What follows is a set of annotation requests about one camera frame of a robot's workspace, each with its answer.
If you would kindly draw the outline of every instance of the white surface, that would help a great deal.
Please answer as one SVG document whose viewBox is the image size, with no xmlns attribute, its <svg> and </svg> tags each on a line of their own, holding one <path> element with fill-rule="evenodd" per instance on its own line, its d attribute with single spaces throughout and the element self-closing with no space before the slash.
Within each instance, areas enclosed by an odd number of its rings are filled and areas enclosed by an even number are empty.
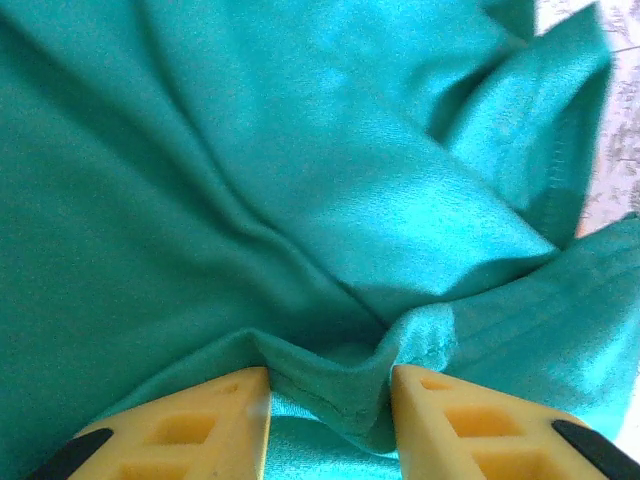
<svg viewBox="0 0 640 480">
<path fill-rule="evenodd" d="M 590 3 L 538 0 L 538 31 L 549 29 Z M 640 213 L 640 0 L 601 0 L 599 5 L 604 29 L 609 32 L 615 52 L 615 73 L 591 190 L 582 215 L 582 235 L 632 210 Z M 640 461 L 640 368 L 634 400 L 617 443 Z"/>
</svg>

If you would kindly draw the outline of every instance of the teal fabric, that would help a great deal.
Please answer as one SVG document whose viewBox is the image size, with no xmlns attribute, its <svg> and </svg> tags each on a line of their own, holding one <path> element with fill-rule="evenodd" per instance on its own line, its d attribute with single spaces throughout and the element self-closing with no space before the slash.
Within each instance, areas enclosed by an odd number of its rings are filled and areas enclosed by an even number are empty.
<svg viewBox="0 0 640 480">
<path fill-rule="evenodd" d="M 609 437 L 640 219 L 574 240 L 610 57 L 533 2 L 0 1 L 0 472 L 253 365 L 267 480 L 399 478 L 413 363 Z"/>
</svg>

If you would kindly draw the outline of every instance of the black rubber tip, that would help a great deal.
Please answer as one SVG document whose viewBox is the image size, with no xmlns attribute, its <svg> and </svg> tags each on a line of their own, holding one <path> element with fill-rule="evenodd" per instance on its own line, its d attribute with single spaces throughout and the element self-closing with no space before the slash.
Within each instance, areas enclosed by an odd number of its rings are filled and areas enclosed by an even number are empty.
<svg viewBox="0 0 640 480">
<path fill-rule="evenodd" d="M 553 428 L 609 480 L 640 480 L 640 465 L 598 432 L 567 420 Z"/>
<path fill-rule="evenodd" d="M 112 435 L 113 430 L 101 428 L 74 438 L 25 480 L 67 480 Z"/>
</svg>

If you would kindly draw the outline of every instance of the yellow plastic part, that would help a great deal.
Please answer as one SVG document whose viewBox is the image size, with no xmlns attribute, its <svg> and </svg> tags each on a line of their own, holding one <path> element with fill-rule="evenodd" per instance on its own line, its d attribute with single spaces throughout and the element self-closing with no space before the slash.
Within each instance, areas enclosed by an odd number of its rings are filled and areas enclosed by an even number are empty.
<svg viewBox="0 0 640 480">
<path fill-rule="evenodd" d="M 78 434 L 114 432 L 70 480 L 259 480 L 270 402 L 256 367 L 127 410 Z"/>
<path fill-rule="evenodd" d="M 412 365 L 393 371 L 405 480 L 606 480 L 551 426 L 566 413 Z"/>
</svg>

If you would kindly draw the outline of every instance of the cloth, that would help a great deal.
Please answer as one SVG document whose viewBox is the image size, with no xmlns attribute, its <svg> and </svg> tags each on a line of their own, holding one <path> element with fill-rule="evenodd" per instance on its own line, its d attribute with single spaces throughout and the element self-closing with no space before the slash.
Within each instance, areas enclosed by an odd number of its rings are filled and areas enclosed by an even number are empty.
<svg viewBox="0 0 640 480">
<path fill-rule="evenodd" d="M 640 219 L 574 240 L 610 57 L 533 12 L 0 1 L 2 478 L 255 365 L 267 480 L 399 478 L 397 363 L 614 435 Z"/>
</svg>

